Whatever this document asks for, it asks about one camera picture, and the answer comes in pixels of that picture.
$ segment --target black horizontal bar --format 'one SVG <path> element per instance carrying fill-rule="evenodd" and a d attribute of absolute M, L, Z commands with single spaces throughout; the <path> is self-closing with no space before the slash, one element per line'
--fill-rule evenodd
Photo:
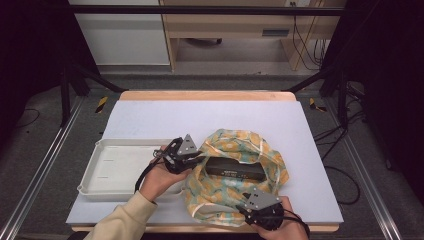
<path fill-rule="evenodd" d="M 214 14 L 214 15 L 291 15 L 344 16 L 360 14 L 344 8 L 245 7 L 245 6 L 150 6 L 150 5 L 45 5 L 50 10 L 91 14 Z"/>

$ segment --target forearm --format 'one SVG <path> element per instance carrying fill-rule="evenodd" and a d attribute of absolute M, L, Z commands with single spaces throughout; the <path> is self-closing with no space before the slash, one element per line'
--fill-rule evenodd
<path fill-rule="evenodd" d="M 148 201 L 139 192 L 96 224 L 84 240 L 90 239 L 134 239 L 139 240 L 146 229 L 146 222 L 157 205 Z"/>

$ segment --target plastic tray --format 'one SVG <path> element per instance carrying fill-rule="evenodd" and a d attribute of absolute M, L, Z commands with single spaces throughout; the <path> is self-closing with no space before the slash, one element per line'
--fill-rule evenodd
<path fill-rule="evenodd" d="M 127 201 L 153 151 L 172 139 L 102 139 L 96 143 L 78 191 L 90 200 Z M 166 194 L 179 194 L 182 183 Z"/>

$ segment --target hand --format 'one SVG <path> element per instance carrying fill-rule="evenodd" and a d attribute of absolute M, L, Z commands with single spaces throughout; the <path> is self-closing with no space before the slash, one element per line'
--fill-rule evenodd
<path fill-rule="evenodd" d="M 283 204 L 283 208 L 293 212 L 293 208 L 290 204 L 288 197 L 280 197 Z M 295 217 L 289 212 L 285 212 L 285 216 Z M 252 224 L 252 228 L 261 236 L 267 240 L 307 240 L 308 236 L 306 235 L 305 229 L 303 226 L 295 221 L 284 220 L 280 228 L 275 231 L 268 231 L 258 225 Z"/>
<path fill-rule="evenodd" d="M 170 186 L 186 179 L 186 177 L 191 173 L 191 171 L 191 169 L 187 169 L 180 174 L 170 173 L 166 168 L 165 164 L 163 163 L 163 159 L 161 159 L 159 160 L 158 164 L 153 167 L 152 170 L 150 170 L 150 172 L 146 175 L 139 192 L 147 200 L 153 202 L 157 197 L 162 195 Z"/>

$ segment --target patterned fabric bag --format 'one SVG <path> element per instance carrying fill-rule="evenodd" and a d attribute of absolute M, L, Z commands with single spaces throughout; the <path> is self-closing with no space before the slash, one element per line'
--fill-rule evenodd
<path fill-rule="evenodd" d="M 238 227 L 244 224 L 244 216 L 236 205 L 244 204 L 243 193 L 257 188 L 278 195 L 278 190 L 289 179 L 283 158 L 271 149 L 258 134 L 244 130 L 219 129 L 209 136 L 199 149 L 205 160 L 187 177 L 185 203 L 188 212 L 199 222 Z M 266 180 L 208 175 L 205 166 L 210 157 L 233 158 L 239 163 L 259 162 Z"/>

